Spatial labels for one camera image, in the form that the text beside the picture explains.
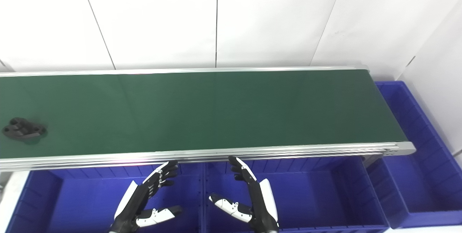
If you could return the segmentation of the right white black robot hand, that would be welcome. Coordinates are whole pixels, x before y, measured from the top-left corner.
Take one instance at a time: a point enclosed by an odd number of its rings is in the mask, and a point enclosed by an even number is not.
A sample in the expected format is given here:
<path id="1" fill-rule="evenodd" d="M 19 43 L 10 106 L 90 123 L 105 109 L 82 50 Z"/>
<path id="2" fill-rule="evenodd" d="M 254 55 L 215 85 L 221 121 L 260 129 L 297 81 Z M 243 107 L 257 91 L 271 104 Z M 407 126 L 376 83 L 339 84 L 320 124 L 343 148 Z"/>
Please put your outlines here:
<path id="1" fill-rule="evenodd" d="M 228 161 L 234 179 L 246 183 L 252 205 L 234 202 L 217 193 L 211 193 L 209 200 L 228 215 L 247 223 L 255 233 L 278 233 L 278 212 L 269 180 L 258 181 L 250 167 L 236 156 L 229 156 Z"/>

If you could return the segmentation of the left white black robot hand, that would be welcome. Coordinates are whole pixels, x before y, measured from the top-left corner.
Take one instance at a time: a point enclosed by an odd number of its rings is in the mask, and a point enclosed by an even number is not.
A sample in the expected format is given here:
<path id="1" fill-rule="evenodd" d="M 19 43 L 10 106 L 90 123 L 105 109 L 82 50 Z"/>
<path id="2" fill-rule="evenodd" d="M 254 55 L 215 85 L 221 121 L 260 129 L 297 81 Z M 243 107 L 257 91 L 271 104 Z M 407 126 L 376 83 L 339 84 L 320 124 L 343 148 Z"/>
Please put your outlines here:
<path id="1" fill-rule="evenodd" d="M 178 217 L 183 212 L 180 205 L 157 210 L 145 207 L 160 188 L 172 186 L 176 177 L 178 161 L 167 161 L 157 167 L 142 184 L 132 181 L 114 214 L 109 233 L 136 233 L 146 228 Z"/>

